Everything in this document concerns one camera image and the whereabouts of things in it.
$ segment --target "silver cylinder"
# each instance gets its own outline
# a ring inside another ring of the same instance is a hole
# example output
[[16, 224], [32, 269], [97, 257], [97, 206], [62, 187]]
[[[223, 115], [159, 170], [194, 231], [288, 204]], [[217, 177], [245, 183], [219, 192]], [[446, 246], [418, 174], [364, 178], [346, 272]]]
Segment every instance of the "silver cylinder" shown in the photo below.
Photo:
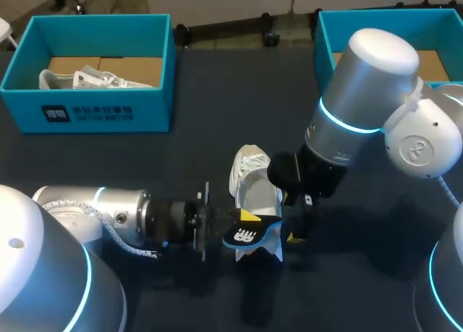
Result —
[[103, 214], [122, 240], [133, 247], [143, 245], [142, 232], [149, 199], [150, 195], [145, 190], [78, 186], [45, 186], [33, 196], [39, 205], [54, 200], [76, 200], [94, 207]]
[[420, 271], [413, 306], [422, 332], [463, 331], [463, 209]]
[[[3, 253], [11, 254], [2, 266], [16, 280], [0, 288], [2, 296], [10, 293], [8, 302], [0, 302], [0, 331], [122, 332], [127, 303], [109, 267], [29, 197], [0, 186], [0, 213], [5, 211], [11, 215], [2, 218], [22, 219], [21, 228], [29, 230], [18, 236], [22, 230], [14, 222], [2, 230], [0, 238], [10, 238]], [[38, 227], [32, 230], [33, 224]]]
[[418, 65], [416, 50], [401, 38], [382, 30], [357, 31], [320, 99], [307, 146], [332, 164], [349, 165], [413, 92]]

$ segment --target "blue box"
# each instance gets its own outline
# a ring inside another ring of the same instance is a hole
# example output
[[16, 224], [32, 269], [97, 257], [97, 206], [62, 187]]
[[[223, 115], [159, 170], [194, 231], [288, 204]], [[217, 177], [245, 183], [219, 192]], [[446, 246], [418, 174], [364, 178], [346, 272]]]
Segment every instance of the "blue box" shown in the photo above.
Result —
[[[453, 9], [382, 9], [320, 12], [315, 32], [315, 70], [320, 91], [336, 67], [333, 53], [342, 52], [362, 28], [393, 33], [417, 50], [434, 50], [450, 82], [463, 84], [463, 21]], [[428, 82], [432, 87], [449, 83]]]
[[[39, 90], [38, 75], [53, 56], [162, 57], [159, 87]], [[167, 132], [175, 61], [167, 14], [38, 16], [27, 26], [0, 92], [23, 133]], [[103, 107], [112, 113], [82, 115], [82, 109]]]

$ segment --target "screw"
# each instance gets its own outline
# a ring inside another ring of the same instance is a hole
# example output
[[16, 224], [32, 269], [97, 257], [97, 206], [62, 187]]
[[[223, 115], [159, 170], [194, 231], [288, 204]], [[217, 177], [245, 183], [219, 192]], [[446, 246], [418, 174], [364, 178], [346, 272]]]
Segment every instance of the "screw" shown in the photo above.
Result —
[[118, 224], [123, 224], [125, 221], [127, 221], [127, 215], [120, 213], [116, 215], [116, 222]]

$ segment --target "black table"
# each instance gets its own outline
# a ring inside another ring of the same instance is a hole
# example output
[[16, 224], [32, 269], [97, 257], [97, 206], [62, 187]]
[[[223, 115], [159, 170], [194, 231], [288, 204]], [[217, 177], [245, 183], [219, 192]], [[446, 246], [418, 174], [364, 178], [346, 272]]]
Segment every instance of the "black table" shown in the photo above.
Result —
[[[3, 74], [11, 55], [0, 58]], [[190, 198], [208, 180], [211, 204], [233, 206], [229, 170], [243, 144], [270, 155], [302, 144], [318, 100], [313, 51], [177, 58], [168, 134], [22, 136], [0, 104], [0, 182], [29, 195], [79, 184]], [[462, 169], [446, 177], [457, 197]], [[284, 245], [283, 265], [263, 252], [235, 264], [226, 250], [212, 251], [206, 264], [188, 252], [159, 262], [116, 250], [103, 258], [126, 289], [128, 332], [416, 331], [412, 280], [454, 212], [436, 180], [392, 166], [378, 135], [322, 202], [311, 238]], [[284, 217], [297, 213], [285, 209]]]

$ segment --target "sneaker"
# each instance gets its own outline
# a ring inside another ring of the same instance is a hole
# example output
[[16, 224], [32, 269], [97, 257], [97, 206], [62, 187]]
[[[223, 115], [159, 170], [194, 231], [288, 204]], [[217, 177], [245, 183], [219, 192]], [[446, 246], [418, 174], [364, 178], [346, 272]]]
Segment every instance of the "sneaker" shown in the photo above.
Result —
[[[230, 172], [229, 191], [235, 197], [235, 205], [237, 208], [246, 210], [247, 212], [266, 218], [265, 222], [254, 224], [254, 232], [252, 234], [261, 236], [261, 240], [257, 244], [249, 242], [228, 242], [224, 238], [224, 244], [227, 247], [235, 249], [236, 261], [244, 255], [252, 254], [258, 247], [265, 248], [269, 253], [275, 254], [282, 261], [283, 255], [281, 252], [281, 222], [274, 221], [274, 217], [281, 219], [281, 201], [283, 196], [281, 190], [273, 186], [267, 177], [267, 168], [270, 163], [268, 155], [261, 150], [257, 145], [245, 145], [239, 149], [235, 155], [233, 166]], [[246, 223], [238, 223], [235, 225], [237, 230], [230, 229], [230, 237], [236, 236], [236, 231], [243, 231], [249, 228]]]
[[45, 69], [38, 77], [38, 86], [41, 90], [153, 87], [124, 80], [110, 72], [100, 72], [89, 66], [85, 66], [81, 71], [76, 71], [73, 75], [54, 74], [51, 70]]
[[270, 164], [268, 155], [257, 145], [244, 145], [234, 157], [233, 166], [230, 172], [229, 191], [234, 198], [241, 181], [251, 172], [257, 169], [267, 169]]

